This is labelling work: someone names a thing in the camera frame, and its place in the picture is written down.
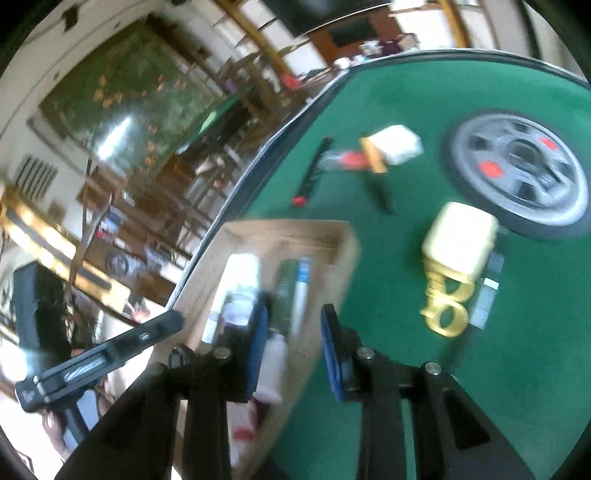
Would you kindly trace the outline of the person left hand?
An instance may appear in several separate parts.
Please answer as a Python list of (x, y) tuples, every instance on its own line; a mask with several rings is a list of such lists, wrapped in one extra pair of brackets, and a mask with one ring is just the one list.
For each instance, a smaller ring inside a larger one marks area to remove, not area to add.
[[(99, 420), (114, 404), (115, 398), (103, 387), (97, 386), (87, 390), (76, 402), (82, 420), (88, 430), (92, 430)], [(65, 462), (77, 448), (64, 413), (47, 411), (42, 414), (42, 425), (45, 433), (59, 457)]]

